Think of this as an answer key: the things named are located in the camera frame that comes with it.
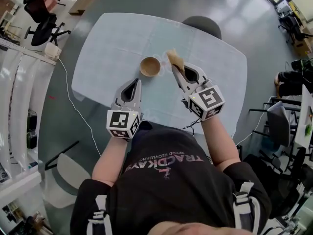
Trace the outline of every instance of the grey floor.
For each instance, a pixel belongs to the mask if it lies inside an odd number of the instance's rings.
[[[105,12],[148,14],[178,22],[193,15],[215,20],[221,27],[223,40],[247,57],[246,96],[234,136],[236,143],[251,133],[261,115],[248,113],[249,108],[262,108],[263,102],[274,95],[274,76],[285,70],[285,61],[291,62],[296,58],[291,47],[285,43],[285,33],[278,29],[277,14],[267,0],[95,0],[82,15],[61,53],[60,59],[68,71],[69,85],[84,41]],[[80,143],[68,154],[91,173],[99,155],[89,129],[68,101],[65,72],[60,62],[55,67],[47,95],[54,99],[47,97],[45,101],[39,159],[45,163],[79,140]],[[103,150],[109,139],[106,131],[107,108],[88,99],[77,101],[71,92],[70,96],[82,115],[86,116],[98,147]],[[260,137],[256,136],[243,142],[244,156],[257,152],[259,142]],[[49,221],[56,234],[69,234],[71,208],[58,210],[46,205]]]

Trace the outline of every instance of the black t-shirt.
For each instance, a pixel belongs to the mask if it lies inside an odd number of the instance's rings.
[[[71,234],[86,234],[88,219],[98,211],[98,195],[108,195],[106,210],[113,234],[146,235],[162,221],[235,227],[233,193],[249,181],[254,183],[250,196],[261,206],[261,232],[271,205],[247,163],[232,164],[220,172],[188,133],[151,130],[133,144],[112,188],[91,179],[82,183],[72,214]]]

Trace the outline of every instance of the white shelving unit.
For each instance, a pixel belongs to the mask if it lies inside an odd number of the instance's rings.
[[[45,95],[55,62],[0,39],[0,163],[8,180],[0,183],[0,208],[40,183],[38,148],[26,148],[28,109],[37,113],[37,141]],[[18,162],[11,162],[12,156]]]

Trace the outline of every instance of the person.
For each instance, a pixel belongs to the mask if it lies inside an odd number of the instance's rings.
[[[252,182],[249,195],[259,203],[259,234],[271,212],[266,191],[250,165],[240,161],[219,117],[201,125],[213,165],[182,130],[143,121],[125,162],[128,143],[111,138],[91,179],[79,188],[70,233],[250,235],[234,229],[234,196],[244,182]]]
[[[295,60],[291,63],[293,71],[279,72],[274,78],[276,95],[301,95],[304,84],[313,93],[313,67],[311,60]]]

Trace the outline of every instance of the paper cup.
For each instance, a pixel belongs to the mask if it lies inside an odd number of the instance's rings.
[[[161,64],[154,57],[146,57],[140,63],[140,72],[145,76],[156,76],[160,70]]]

